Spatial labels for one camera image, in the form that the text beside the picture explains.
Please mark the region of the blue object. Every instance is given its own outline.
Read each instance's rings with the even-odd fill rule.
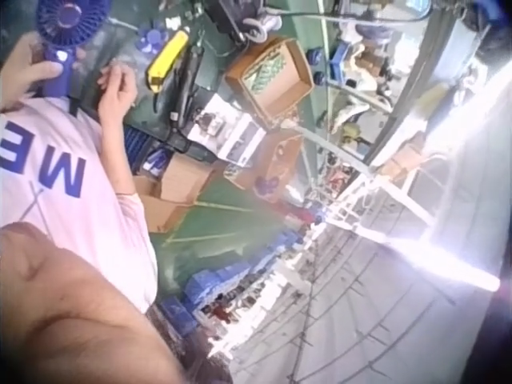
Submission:
[[[394,33],[394,30],[386,26],[364,26],[361,24],[357,24],[355,30],[365,40],[370,40],[378,46],[389,44]]]
[[[175,296],[166,298],[158,306],[181,337],[184,338],[198,327],[198,321]]]
[[[310,66],[317,66],[320,64],[320,61],[323,57],[323,49],[322,48],[313,48],[306,52],[306,59]]]
[[[472,6],[483,12],[487,21],[492,25],[503,26],[509,21],[499,0],[473,0]]]
[[[110,0],[39,0],[36,27],[45,42],[44,58],[63,66],[60,76],[46,80],[42,95],[67,96],[76,47],[91,39],[110,10]]]
[[[323,72],[315,72],[313,75],[313,82],[317,86],[324,86],[326,84],[326,74]]]
[[[221,284],[219,276],[211,270],[202,270],[194,274],[183,290],[188,299],[193,303],[200,303],[215,286]]]
[[[138,50],[145,54],[157,54],[160,52],[169,34],[163,27],[154,26],[150,29],[140,29],[138,32],[140,39],[135,43]]]
[[[338,84],[345,84],[345,76],[342,71],[342,63],[346,58],[350,49],[348,42],[340,41],[338,48],[333,54],[333,57],[329,60],[330,65],[330,76]]]

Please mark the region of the small parts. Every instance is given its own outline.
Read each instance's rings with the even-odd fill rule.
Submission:
[[[244,77],[244,84],[253,94],[260,94],[285,66],[285,57],[280,52],[269,54]]]
[[[282,20],[280,16],[264,14],[258,18],[245,18],[243,24],[251,28],[246,37],[256,44],[262,44],[269,38],[269,32],[281,29]]]
[[[169,38],[169,34],[162,27],[140,29],[138,35],[140,39],[135,46],[145,54],[157,54]]]
[[[306,53],[307,62],[310,66],[317,66],[323,59],[323,48],[312,48]]]
[[[313,75],[313,82],[317,86],[324,86],[326,84],[326,74],[323,72],[315,72]]]
[[[279,187],[280,180],[278,177],[273,177],[270,180],[258,176],[254,182],[254,192],[257,196],[265,198],[274,194],[276,189]]]

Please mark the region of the forearm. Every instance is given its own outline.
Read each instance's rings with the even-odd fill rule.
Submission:
[[[135,194],[135,184],[126,156],[122,126],[104,126],[102,124],[102,130],[100,159],[114,192],[116,194]]]

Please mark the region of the brown box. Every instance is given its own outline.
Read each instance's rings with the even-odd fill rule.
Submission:
[[[280,50],[286,64],[279,74],[260,94],[253,94],[245,85],[244,78],[266,56]],[[313,89],[313,78],[306,56],[297,40],[275,36],[264,44],[252,45],[226,72],[226,82],[237,93],[249,100],[260,118],[272,126],[296,106]]]
[[[295,174],[295,164],[303,144],[302,136],[294,130],[276,130],[269,132],[256,153],[254,165],[242,169],[228,179],[238,188],[251,190],[259,198],[276,202],[284,194],[286,186]],[[257,178],[278,179],[279,184],[271,194],[259,196],[254,188]]]
[[[160,181],[135,176],[148,231],[164,234],[175,228],[196,203],[212,170],[211,166],[175,154]]]

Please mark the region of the cable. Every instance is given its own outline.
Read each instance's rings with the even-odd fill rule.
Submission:
[[[365,20],[358,14],[333,14],[331,12],[319,14],[316,12],[295,12],[289,10],[279,10],[276,8],[265,8],[268,14],[281,16],[281,17],[304,17],[304,18],[319,18],[329,22],[356,22],[362,26],[381,26],[381,25],[401,25],[410,22],[422,22],[426,20],[434,10],[434,5],[430,0],[426,10],[417,18],[410,19],[396,19],[396,18],[375,18],[373,20]]]

